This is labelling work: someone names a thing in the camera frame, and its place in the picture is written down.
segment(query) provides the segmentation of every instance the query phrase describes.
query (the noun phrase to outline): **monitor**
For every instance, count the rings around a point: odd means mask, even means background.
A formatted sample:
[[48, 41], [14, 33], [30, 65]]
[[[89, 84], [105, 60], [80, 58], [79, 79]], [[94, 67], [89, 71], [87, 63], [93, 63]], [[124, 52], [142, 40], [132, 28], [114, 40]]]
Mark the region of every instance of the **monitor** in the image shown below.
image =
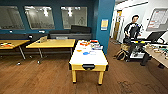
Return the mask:
[[71, 33], [91, 33], [91, 28], [86, 26], [71, 25]]
[[156, 42], [166, 31], [159, 31], [159, 32], [152, 32], [148, 37], [147, 40]]

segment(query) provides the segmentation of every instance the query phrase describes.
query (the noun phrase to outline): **table leg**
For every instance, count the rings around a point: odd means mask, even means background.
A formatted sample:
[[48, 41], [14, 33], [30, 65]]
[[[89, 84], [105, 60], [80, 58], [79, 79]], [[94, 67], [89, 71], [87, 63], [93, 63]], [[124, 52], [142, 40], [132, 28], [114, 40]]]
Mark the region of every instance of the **table leg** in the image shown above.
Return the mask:
[[160, 63], [160, 64], [158, 65], [158, 67], [161, 68], [161, 69], [164, 69], [165, 66]]
[[40, 48], [38, 48], [38, 49], [39, 49], [39, 52], [40, 52], [40, 57], [43, 58], [43, 55], [42, 55], [42, 53], [41, 53]]
[[72, 55], [72, 47], [70, 48], [70, 50], [71, 50], [71, 55]]
[[104, 71], [100, 71], [100, 74], [99, 74], [99, 82], [98, 82], [99, 85], [102, 85], [103, 74], [104, 74]]
[[25, 58], [25, 55], [24, 55], [24, 53], [23, 53], [23, 51], [22, 51], [22, 48], [19, 46], [19, 49], [20, 49], [20, 52], [21, 52], [21, 54], [22, 54], [22, 56], [23, 56], [23, 59], [26, 59]]
[[132, 54], [133, 49], [135, 49], [135, 47], [136, 47], [136, 45], [134, 43], [132, 43], [131, 46], [130, 46], [130, 49], [128, 50], [128, 57], [126, 59], [126, 62], [130, 61], [130, 59], [131, 59], [130, 56]]
[[73, 79], [73, 83], [76, 83], [76, 71], [72, 70], [72, 79]]
[[149, 59], [149, 54], [147, 52], [145, 52], [145, 55], [143, 56], [143, 60], [142, 62], [140, 63], [141, 66], [145, 66], [146, 63], [148, 62], [148, 59]]

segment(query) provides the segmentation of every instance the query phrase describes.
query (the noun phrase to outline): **white table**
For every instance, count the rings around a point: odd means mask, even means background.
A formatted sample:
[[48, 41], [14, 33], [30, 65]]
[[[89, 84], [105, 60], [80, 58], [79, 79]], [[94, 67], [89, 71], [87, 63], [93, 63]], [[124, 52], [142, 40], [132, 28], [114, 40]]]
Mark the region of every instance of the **white table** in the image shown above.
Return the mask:
[[79, 40], [69, 62], [72, 69], [73, 83], [76, 83], [76, 71], [100, 71], [98, 84], [102, 84], [104, 71], [108, 70], [108, 62], [102, 50], [91, 50], [91, 45], [82, 46]]

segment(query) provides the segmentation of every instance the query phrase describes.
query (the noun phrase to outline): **window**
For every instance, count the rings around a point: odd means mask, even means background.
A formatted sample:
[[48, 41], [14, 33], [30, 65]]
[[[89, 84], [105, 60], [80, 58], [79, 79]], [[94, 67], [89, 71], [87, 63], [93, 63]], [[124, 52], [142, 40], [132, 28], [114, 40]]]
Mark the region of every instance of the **window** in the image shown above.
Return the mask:
[[71, 25], [87, 26], [87, 7], [61, 7], [64, 29]]
[[0, 6], [0, 29], [24, 29], [16, 6]]
[[25, 6], [31, 29], [54, 29], [54, 21], [51, 7]]

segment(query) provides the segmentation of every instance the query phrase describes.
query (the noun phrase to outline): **blue wall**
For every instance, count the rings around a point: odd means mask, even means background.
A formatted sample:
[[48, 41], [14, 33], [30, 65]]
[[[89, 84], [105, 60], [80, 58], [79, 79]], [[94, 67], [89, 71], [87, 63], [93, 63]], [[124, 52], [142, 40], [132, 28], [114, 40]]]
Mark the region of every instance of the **blue wall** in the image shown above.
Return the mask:
[[[107, 54], [114, 6], [115, 0], [99, 0], [96, 39], [103, 45], [104, 54]], [[108, 19], [108, 28], [105, 31], [101, 30], [102, 19]]]
[[94, 15], [93, 15], [93, 24], [92, 24], [92, 39], [96, 39], [98, 6], [99, 6], [99, 0], [94, 0]]
[[[25, 30], [12, 30], [13, 33], [39, 33], [39, 30], [31, 30], [24, 11], [24, 6], [50, 6], [54, 19], [56, 30], [63, 30], [61, 6], [79, 6], [87, 7], [88, 11], [88, 27], [92, 27], [93, 19], [93, 0], [0, 0], [0, 6], [17, 6]], [[0, 34], [9, 33], [9, 30], [0, 30]]]

